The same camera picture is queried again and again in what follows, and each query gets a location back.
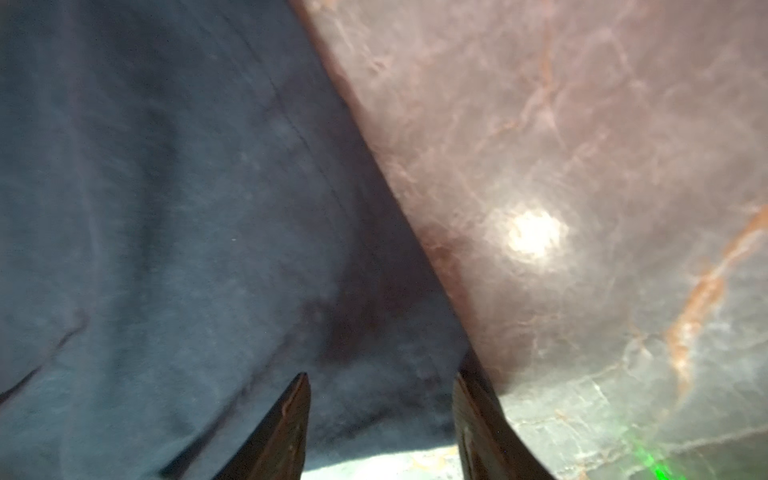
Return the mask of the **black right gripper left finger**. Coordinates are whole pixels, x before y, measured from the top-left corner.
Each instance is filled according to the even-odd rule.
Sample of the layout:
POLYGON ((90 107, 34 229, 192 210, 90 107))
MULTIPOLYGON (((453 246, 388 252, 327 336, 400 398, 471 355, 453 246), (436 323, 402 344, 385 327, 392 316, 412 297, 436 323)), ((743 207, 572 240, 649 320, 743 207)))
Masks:
POLYGON ((311 405, 308 375, 297 374, 215 480, 299 480, 311 405))

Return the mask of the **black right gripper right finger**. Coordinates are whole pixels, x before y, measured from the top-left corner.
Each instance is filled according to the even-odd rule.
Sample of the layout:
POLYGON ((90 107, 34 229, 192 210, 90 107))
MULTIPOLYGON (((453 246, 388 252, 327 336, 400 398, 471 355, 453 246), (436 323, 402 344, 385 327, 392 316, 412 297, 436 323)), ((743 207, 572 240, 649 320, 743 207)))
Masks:
POLYGON ((512 430, 478 377, 467 371, 454 381, 453 414, 465 479, 554 479, 512 430))

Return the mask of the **dark navy maroon-trimmed tank top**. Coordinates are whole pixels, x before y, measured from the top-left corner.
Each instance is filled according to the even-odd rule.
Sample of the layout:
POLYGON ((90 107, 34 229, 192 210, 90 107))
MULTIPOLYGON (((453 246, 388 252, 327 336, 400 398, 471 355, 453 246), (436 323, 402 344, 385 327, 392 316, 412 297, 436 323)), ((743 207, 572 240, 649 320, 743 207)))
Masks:
POLYGON ((454 440, 468 338, 285 1, 1 5, 1 475, 209 479, 300 372, 306 466, 454 440))

